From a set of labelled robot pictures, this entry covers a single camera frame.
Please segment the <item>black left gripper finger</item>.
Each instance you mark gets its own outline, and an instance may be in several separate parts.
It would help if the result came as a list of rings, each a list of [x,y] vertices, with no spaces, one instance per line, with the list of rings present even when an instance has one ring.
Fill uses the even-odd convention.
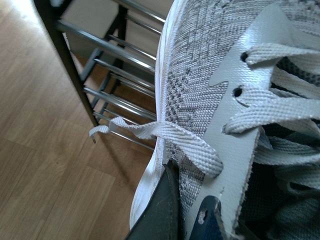
[[[152,197],[127,240],[179,240],[181,236],[179,166],[170,159]]]

